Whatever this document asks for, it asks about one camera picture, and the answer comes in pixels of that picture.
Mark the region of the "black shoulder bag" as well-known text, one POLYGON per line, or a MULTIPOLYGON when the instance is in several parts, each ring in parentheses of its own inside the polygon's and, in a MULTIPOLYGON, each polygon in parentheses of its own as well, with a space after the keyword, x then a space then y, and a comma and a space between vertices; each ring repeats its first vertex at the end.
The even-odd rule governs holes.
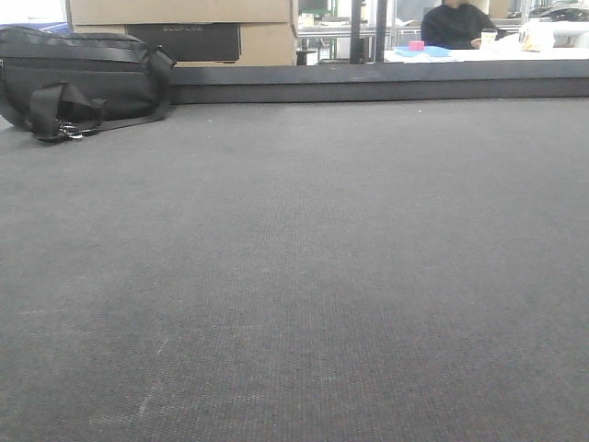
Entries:
POLYGON ((118 33, 1 28, 1 115, 45 143, 163 120, 176 61, 118 33))

